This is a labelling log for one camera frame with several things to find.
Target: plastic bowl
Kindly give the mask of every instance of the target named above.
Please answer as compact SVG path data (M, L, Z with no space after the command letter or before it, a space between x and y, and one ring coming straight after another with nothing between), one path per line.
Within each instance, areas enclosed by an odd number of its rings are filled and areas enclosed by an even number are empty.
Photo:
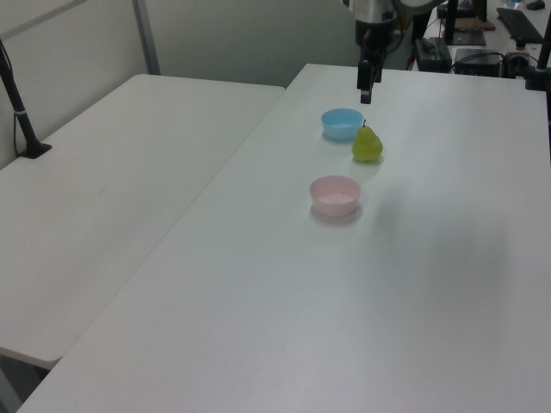
M353 140L363 123L363 114L354 109L333 109L321 115L324 134L332 140Z
M313 207L327 217L344 217L356 210L362 189L347 176L324 176L310 185Z

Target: wire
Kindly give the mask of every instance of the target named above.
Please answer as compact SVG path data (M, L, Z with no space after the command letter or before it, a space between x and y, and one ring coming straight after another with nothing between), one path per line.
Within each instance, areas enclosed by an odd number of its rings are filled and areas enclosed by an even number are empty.
M404 39L404 23L402 22L402 18L399 15L398 7L396 6L396 0L390 0L390 3L393 4L394 11L396 12L396 16L398 17L398 23L399 23L399 39L398 43L396 43L396 46L393 47L391 50L387 52L387 54L390 54L392 52L395 52L398 50L398 47L402 44L402 40Z
M19 157L20 153L17 150L17 141L15 140L17 136L17 116L14 114L14 150L15 150L15 156Z
M432 21L432 23L430 23L430 24L427 26L427 28L429 28L429 27L432 26L434 23L436 23L436 20L438 20L438 17L437 17L436 19L434 19L434 20Z
M500 53L500 52L488 52L488 53L480 53L480 54L474 54L472 56L466 56L465 58L463 59L459 59L457 60L455 63L453 63L451 65L451 69L453 69L455 71L455 67L458 65L458 64L461 64L461 63L465 63L465 62L468 62L469 60L473 60L473 59L477 59L477 58L481 58L483 56L501 56L501 59L503 61L503 59L505 59L505 55Z

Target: blue bowl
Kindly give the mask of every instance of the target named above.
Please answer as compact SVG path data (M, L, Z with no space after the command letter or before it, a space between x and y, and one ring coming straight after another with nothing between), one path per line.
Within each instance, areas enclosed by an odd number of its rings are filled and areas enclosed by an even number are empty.
M363 114L354 109L333 109L321 116L328 139L347 141L356 138L363 123Z

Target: pear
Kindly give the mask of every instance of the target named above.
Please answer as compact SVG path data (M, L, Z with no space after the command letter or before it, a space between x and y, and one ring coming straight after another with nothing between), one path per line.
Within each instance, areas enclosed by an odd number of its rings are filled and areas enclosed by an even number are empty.
M361 162L373 162L379 159L381 153L381 140L369 126L365 126L364 120L363 126L356 135L356 141L352 145L354 158Z

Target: white wall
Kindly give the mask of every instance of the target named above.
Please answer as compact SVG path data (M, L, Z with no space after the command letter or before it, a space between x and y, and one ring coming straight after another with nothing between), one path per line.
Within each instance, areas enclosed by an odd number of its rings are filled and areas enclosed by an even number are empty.
M163 75L287 87L305 63L357 65L340 0L147 0Z
M128 78L146 73L130 0L87 0L4 45L39 140ZM0 168L15 158L12 116L0 86ZM24 141L19 142L21 150Z

